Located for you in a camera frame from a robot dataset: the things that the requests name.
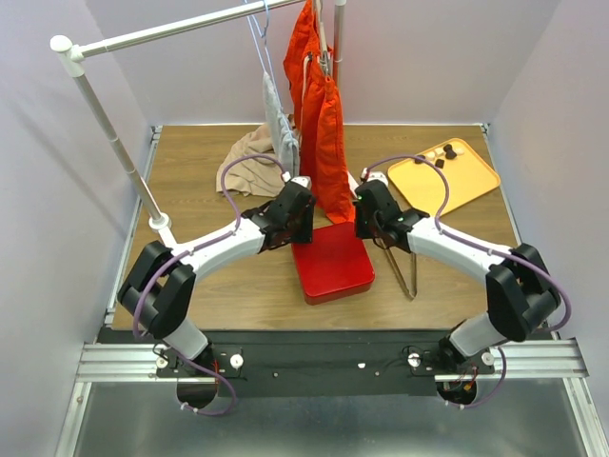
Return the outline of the red tin lid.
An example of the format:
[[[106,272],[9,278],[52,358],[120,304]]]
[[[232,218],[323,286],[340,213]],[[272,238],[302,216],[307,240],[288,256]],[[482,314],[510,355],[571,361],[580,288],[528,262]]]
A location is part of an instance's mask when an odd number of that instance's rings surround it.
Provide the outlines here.
[[[304,300],[311,306],[366,292],[375,280],[363,240],[351,222],[315,228],[311,243],[291,248]]]

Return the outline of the metal tongs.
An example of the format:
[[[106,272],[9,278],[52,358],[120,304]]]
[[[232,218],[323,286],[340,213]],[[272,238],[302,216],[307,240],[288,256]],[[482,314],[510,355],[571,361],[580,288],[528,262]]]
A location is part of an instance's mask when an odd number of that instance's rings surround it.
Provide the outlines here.
[[[390,248],[384,249],[384,256],[394,273],[402,292],[408,300],[414,300],[418,295],[418,264],[415,253],[408,254],[408,275],[405,275]]]

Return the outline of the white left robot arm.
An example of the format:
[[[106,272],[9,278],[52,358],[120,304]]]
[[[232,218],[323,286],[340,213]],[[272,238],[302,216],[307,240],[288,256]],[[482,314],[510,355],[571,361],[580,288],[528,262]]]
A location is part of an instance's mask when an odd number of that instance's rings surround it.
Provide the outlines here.
[[[206,336],[187,318],[197,282],[233,262],[289,244],[312,242],[316,199],[308,177],[298,176],[278,196],[238,215],[235,223],[182,245],[147,244],[117,293],[117,301],[154,339],[176,350],[191,376],[210,367]]]

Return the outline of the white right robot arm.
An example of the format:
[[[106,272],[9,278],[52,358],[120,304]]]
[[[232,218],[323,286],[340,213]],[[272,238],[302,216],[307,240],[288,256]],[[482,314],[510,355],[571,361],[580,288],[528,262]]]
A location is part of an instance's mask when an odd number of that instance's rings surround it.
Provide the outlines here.
[[[424,211],[402,210],[378,179],[359,185],[355,194],[357,237],[430,257],[484,286],[486,311],[457,324],[432,351],[439,369],[457,373],[491,346],[525,341],[558,308],[560,293],[534,247],[510,248],[451,232]]]

